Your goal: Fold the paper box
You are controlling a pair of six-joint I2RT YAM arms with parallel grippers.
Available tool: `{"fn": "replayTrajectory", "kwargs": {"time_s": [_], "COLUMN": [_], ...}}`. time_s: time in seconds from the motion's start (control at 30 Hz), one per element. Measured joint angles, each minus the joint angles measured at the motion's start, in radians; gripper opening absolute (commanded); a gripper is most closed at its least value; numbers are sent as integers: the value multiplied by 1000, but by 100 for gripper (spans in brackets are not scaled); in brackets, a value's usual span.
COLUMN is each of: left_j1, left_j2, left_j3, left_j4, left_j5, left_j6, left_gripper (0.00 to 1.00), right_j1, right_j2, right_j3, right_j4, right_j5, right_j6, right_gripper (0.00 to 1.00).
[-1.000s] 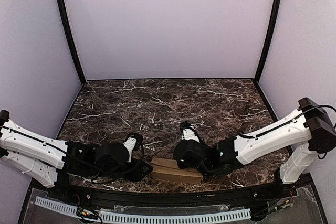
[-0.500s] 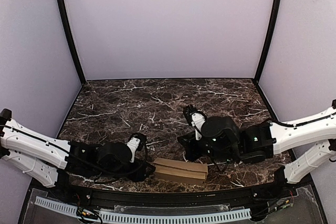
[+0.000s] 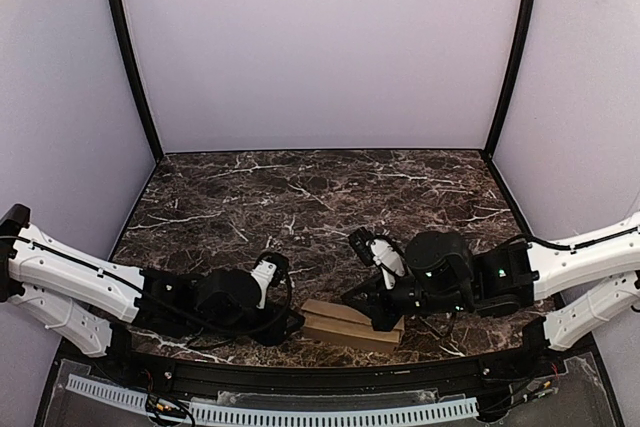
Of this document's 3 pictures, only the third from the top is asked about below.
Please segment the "brown cardboard paper box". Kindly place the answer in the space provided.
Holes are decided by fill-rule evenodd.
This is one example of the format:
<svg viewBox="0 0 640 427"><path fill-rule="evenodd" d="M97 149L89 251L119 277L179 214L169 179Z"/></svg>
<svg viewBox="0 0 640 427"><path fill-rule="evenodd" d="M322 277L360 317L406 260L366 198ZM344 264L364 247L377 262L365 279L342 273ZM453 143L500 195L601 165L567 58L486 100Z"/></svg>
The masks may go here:
<svg viewBox="0 0 640 427"><path fill-rule="evenodd" d="M308 299L301 307L305 317L305 337L341 347L363 351L393 353L404 332L401 318L391 331L376 331L371 320L348 306Z"/></svg>

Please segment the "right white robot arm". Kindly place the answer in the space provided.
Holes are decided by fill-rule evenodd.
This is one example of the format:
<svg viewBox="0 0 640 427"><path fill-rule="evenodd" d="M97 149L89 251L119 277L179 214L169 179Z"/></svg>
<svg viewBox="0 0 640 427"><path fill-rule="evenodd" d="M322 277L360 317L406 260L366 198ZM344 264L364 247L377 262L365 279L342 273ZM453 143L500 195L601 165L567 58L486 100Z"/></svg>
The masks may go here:
<svg viewBox="0 0 640 427"><path fill-rule="evenodd" d="M378 274L342 302L389 331L405 316L504 317L578 285L593 286L523 331L533 347L566 351L639 301L639 216L559 241L516 235L475 254L458 232L425 231L405 248L365 228L349 244Z"/></svg>

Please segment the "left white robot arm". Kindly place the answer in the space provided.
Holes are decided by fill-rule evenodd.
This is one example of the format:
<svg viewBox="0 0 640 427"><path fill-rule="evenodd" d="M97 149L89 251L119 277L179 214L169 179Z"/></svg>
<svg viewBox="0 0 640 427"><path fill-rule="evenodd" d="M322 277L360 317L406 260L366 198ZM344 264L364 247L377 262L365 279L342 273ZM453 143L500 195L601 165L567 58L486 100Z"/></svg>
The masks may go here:
<svg viewBox="0 0 640 427"><path fill-rule="evenodd" d="M89 358L124 356L129 327L171 338L216 334L278 346L305 319L291 307L286 257L202 275L119 265L44 233L16 203L1 218L1 300L27 311Z"/></svg>

